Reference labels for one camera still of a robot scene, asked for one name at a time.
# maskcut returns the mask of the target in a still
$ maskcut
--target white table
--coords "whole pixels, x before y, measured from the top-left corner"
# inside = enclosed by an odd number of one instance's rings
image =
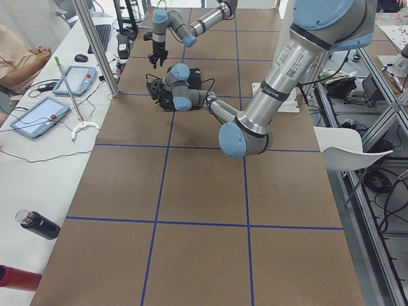
[[[111,24],[113,18],[94,18],[95,24]],[[108,61],[117,55],[116,32],[112,30],[111,40],[106,51]],[[87,54],[89,43],[85,37],[80,22],[77,22],[67,37],[54,52],[58,56],[63,68],[69,65],[96,66],[98,76],[101,75],[95,55]],[[74,61],[74,56],[83,53],[89,57],[88,62]],[[51,78],[60,78],[58,67],[51,58],[43,68],[34,83]],[[100,81],[98,78],[91,88],[79,99],[84,99],[91,93]],[[54,96],[51,92],[44,92],[40,97],[22,98],[18,106],[29,108],[45,96]],[[90,97],[96,109],[92,115],[93,122],[100,126],[105,118],[110,104],[110,91],[106,84]],[[73,104],[69,97],[57,97],[59,101]],[[93,110],[93,106],[84,102],[79,106],[85,120]],[[14,117],[9,116],[0,131],[10,129],[10,122]],[[62,120],[71,129],[78,124],[77,114],[72,110]],[[7,153],[29,160],[48,159],[62,154],[87,152],[92,150],[98,130],[87,127],[76,134],[76,141],[71,141],[71,131],[62,124],[57,124],[49,132],[32,141],[15,131],[0,133],[0,146]],[[0,152],[0,264],[15,268],[43,273],[55,244],[55,240],[45,240],[30,231],[20,227],[14,220],[20,209],[35,210],[45,217],[61,225],[69,209],[73,195],[77,189],[89,154],[81,154],[64,158],[53,159],[41,163],[28,163]],[[0,305],[26,306],[29,305],[34,293],[28,291],[0,288]]]

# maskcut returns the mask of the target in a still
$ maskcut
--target person's hand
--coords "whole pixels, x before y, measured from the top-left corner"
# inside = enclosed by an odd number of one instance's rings
[[[42,52],[36,55],[36,62],[38,62],[41,67],[44,67],[48,60],[51,58],[51,52]]]
[[[402,8],[407,6],[407,0],[395,0]]]
[[[40,53],[44,53],[44,52],[50,52],[51,53],[51,48],[49,46],[42,46],[40,48],[38,48],[38,50],[40,51]]]

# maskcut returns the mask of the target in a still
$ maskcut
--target person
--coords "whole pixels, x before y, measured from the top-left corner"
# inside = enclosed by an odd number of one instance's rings
[[[0,24],[1,86],[24,94],[50,58],[50,47],[27,48],[16,33]],[[6,118],[5,114],[0,114],[0,126]]]
[[[377,0],[377,13],[396,13],[407,6],[407,0]]]

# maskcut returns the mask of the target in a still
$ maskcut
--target black water bottle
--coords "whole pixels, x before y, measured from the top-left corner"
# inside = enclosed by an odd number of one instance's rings
[[[61,229],[58,224],[48,220],[37,212],[29,212],[25,209],[20,210],[15,215],[22,228],[26,228],[45,239],[55,239]]]

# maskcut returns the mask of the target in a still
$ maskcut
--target beige shirt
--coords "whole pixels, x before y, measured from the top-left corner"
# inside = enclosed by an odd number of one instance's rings
[[[0,24],[0,79],[4,78],[8,73],[34,62],[35,58],[36,56],[30,53],[17,34]],[[38,73],[40,71],[10,89],[17,94],[23,94]]]

